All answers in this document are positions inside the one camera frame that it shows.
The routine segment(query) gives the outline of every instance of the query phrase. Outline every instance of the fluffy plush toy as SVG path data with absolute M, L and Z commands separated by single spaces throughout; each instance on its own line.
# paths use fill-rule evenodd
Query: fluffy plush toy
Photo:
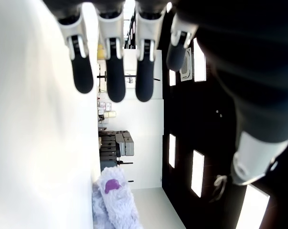
M 143 229 L 121 168 L 105 168 L 93 184 L 94 229 Z

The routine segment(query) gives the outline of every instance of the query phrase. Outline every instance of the light panel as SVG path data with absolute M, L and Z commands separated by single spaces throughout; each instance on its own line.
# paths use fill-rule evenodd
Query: light panel
M 193 60 L 195 82 L 206 81 L 205 55 L 198 45 L 197 38 L 193 40 Z
M 193 151 L 192 157 L 192 190 L 201 197 L 202 182 L 203 182 L 203 167 L 204 167 L 204 155 Z
M 270 196 L 253 185 L 248 185 L 236 229 L 259 229 Z
M 169 164 L 174 168 L 176 159 L 176 137 L 169 135 Z
M 167 12 L 169 12 L 171 9 L 172 9 L 172 3 L 168 2 L 167 5 L 166 5 Z
M 169 70 L 169 86 L 176 85 L 176 72 Z

